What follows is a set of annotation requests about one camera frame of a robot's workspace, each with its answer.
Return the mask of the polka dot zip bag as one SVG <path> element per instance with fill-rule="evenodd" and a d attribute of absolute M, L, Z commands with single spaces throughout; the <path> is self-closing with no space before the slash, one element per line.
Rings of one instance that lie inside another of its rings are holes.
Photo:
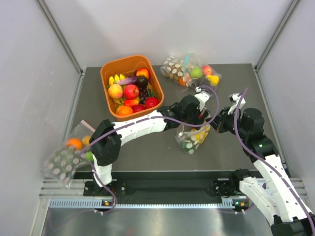
<path fill-rule="evenodd" d="M 188 155 L 193 155 L 208 136 L 211 126 L 205 125 L 199 129 L 179 125 L 175 139 L 180 148 Z"/>

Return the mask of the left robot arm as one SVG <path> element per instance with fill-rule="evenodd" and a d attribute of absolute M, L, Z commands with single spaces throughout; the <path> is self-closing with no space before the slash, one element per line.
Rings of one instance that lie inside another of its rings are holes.
<path fill-rule="evenodd" d="M 210 95 L 200 92 L 186 95 L 171 106 L 161 106 L 147 115 L 128 121 L 100 123 L 89 142 L 94 159 L 94 188 L 106 195 L 112 188 L 112 164 L 118 159 L 121 147 L 142 136 L 178 128 L 181 124 L 200 128 L 209 111 L 205 108 Z"/>

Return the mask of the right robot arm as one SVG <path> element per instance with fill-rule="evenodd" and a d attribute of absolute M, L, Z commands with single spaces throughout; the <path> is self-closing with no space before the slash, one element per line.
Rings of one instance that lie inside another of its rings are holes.
<path fill-rule="evenodd" d="M 234 171 L 230 190 L 245 194 L 264 215 L 275 236 L 313 236 L 315 215 L 303 202 L 285 172 L 279 152 L 264 134 L 264 118 L 260 110 L 247 108 L 243 114 L 223 109 L 211 121 L 218 133 L 235 134 L 244 153 L 250 158 L 265 180 L 268 190 L 258 183 L 249 170 Z"/>

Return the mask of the yellow fake fruit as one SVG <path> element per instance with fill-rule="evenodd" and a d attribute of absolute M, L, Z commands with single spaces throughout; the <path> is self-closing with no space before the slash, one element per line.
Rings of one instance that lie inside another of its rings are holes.
<path fill-rule="evenodd" d="M 191 136 L 191 140 L 193 141 L 193 143 L 196 144 L 202 144 L 204 142 L 204 140 L 206 139 L 208 135 L 207 131 L 202 131 L 199 133 L 196 133 L 194 135 Z"/>

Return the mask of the purple fake grapes in bag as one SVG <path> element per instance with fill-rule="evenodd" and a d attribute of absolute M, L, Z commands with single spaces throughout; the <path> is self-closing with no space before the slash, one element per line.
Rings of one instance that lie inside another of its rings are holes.
<path fill-rule="evenodd" d="M 210 85 L 206 78 L 200 78 L 195 83 L 195 87 L 201 87 L 202 91 L 207 92 L 210 96 L 214 96 L 215 87 Z"/>

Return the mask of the clear bag with fruit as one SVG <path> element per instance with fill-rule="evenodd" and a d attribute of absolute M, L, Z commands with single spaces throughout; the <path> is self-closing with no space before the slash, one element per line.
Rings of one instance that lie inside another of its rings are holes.
<path fill-rule="evenodd" d="M 206 85 L 216 90 L 221 82 L 221 74 L 212 66 L 206 64 L 195 53 L 189 53 L 185 56 L 182 69 L 182 79 L 188 88 L 195 89 L 196 87 Z"/>

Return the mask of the green fake apple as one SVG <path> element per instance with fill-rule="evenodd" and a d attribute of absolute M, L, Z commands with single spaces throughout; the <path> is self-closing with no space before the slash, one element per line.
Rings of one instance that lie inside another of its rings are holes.
<path fill-rule="evenodd" d="M 203 76 L 203 71 L 200 66 L 195 66 L 190 71 L 190 76 L 192 79 L 199 79 Z"/>

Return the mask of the red apple in bag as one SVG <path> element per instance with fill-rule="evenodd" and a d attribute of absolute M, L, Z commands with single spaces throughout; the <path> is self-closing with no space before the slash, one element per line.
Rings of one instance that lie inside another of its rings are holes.
<path fill-rule="evenodd" d="M 203 65 L 203 66 L 201 67 L 201 69 L 202 69 L 202 72 L 203 72 L 203 74 L 204 74 L 205 76 L 213 75 L 213 69 L 212 69 L 211 66 L 209 66 L 209 65 Z"/>

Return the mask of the brown polka dot bag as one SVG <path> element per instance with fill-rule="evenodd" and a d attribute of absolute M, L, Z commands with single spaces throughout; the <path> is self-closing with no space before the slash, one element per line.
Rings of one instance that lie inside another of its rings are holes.
<path fill-rule="evenodd" d="M 184 60 L 175 56 L 168 56 L 159 70 L 162 75 L 172 81 L 186 87 L 187 82 L 184 78 Z"/>

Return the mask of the orange in left bag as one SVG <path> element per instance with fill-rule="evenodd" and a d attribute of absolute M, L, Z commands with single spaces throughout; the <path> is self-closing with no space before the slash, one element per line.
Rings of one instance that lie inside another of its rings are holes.
<path fill-rule="evenodd" d="M 82 150 L 84 147 L 83 142 L 78 138 L 69 138 L 66 141 L 65 146 L 67 148 L 73 147 L 75 150 Z"/>

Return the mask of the left zip bag with fruit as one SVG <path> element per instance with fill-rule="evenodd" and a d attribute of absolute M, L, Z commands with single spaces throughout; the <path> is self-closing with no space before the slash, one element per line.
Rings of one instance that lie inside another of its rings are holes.
<path fill-rule="evenodd" d="M 95 129 L 82 120 L 67 136 L 60 145 L 43 163 L 43 174 L 45 177 L 55 180 L 61 188 L 68 189 L 79 167 L 87 166 L 87 161 L 93 163 L 91 149 L 84 152 L 66 147 L 69 138 L 78 138 L 83 142 L 83 149 L 90 144 L 90 138 Z"/>

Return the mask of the dark red fruit in bin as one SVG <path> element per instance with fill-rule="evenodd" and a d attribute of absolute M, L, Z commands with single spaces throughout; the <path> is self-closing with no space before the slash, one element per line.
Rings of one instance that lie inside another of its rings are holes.
<path fill-rule="evenodd" d="M 159 104 L 159 100 L 156 97 L 149 97 L 144 105 L 146 109 L 153 108 Z"/>

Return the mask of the orange plastic bin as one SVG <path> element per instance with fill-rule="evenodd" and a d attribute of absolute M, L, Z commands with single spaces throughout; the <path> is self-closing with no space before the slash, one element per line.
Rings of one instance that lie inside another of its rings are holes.
<path fill-rule="evenodd" d="M 116 104 L 113 99 L 108 94 L 108 80 L 110 76 L 114 76 L 115 74 L 124 74 L 125 76 L 129 74 L 133 74 L 136 70 L 140 68 L 147 68 L 150 73 L 149 82 L 153 88 L 153 92 L 159 100 L 159 104 L 155 107 L 140 111 L 138 113 L 131 114 L 129 116 L 120 116 L 116 114 L 116 109 L 118 108 L 118 104 Z M 127 121 L 129 119 L 138 118 L 143 115 L 147 115 L 153 110 L 158 109 L 162 106 L 164 102 L 164 93 L 161 88 L 160 82 L 157 78 L 157 75 L 151 65 L 151 62 L 142 55 L 134 55 L 126 58 L 118 59 L 111 61 L 105 64 L 100 70 L 101 80 L 103 84 L 103 89 L 108 105 L 109 112 L 117 121 Z"/>

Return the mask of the red yellow apple in bin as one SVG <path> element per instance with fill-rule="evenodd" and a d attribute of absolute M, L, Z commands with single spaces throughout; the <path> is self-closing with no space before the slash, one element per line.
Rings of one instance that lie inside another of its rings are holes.
<path fill-rule="evenodd" d="M 140 68 L 136 71 L 136 76 L 144 76 L 146 77 L 147 79 L 150 78 L 150 72 L 147 68 Z"/>

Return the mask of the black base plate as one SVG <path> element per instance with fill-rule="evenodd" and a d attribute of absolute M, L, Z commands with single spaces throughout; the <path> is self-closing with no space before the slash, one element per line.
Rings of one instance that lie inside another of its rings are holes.
<path fill-rule="evenodd" d="M 115 195 L 119 204 L 219 203 L 241 193 L 230 182 L 231 172 L 113 172 L 112 182 L 98 187 L 87 181 L 85 197 Z"/>

